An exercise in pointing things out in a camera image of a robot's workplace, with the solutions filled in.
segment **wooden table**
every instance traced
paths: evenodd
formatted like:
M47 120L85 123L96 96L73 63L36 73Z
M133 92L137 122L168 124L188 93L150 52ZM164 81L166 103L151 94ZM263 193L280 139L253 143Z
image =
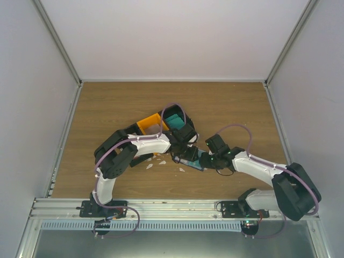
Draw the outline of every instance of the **wooden table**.
M105 82L85 83L69 132L52 197L88 198L94 188L94 150L114 131L146 118L169 102L178 102L200 134L198 147L227 124L252 130L251 152L285 163L265 90L261 83ZM231 128L221 136L232 148L246 148L248 134ZM170 155L157 156L128 168L116 180L114 198L237 198L249 188L269 186L249 175L220 176L175 164Z

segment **orange container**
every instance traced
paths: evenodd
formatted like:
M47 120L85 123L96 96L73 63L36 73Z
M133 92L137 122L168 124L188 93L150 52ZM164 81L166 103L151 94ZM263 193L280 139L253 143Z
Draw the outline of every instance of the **orange container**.
M146 135L145 130L153 125L159 125L160 126L160 120L161 117L158 113L155 113L153 115L151 115L150 117L147 117L141 121L137 122L137 125L139 126L141 132ZM162 122L162 128L163 130L167 131L168 127L167 125L164 123L164 121Z

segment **vented metal strip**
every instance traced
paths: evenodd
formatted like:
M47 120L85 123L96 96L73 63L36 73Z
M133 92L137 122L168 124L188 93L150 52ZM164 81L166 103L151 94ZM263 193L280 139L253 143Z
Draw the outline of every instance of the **vented metal strip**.
M136 226L136 221L113 220L110 229L99 230L129 231ZM94 220L44 220L42 230L92 230ZM141 221L140 231L233 231L240 232L239 221Z

